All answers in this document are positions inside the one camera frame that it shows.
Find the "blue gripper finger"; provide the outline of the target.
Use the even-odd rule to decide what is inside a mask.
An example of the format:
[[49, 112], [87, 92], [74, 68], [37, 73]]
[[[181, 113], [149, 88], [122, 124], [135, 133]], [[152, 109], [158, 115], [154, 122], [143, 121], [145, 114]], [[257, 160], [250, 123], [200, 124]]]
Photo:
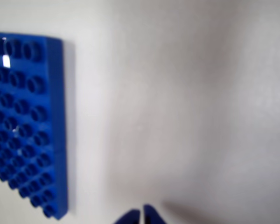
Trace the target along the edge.
[[144, 224], [166, 224], [157, 210], [150, 204], [145, 204], [144, 207]]
[[129, 210], [118, 218], [114, 224], [139, 224], [140, 211], [136, 209]]

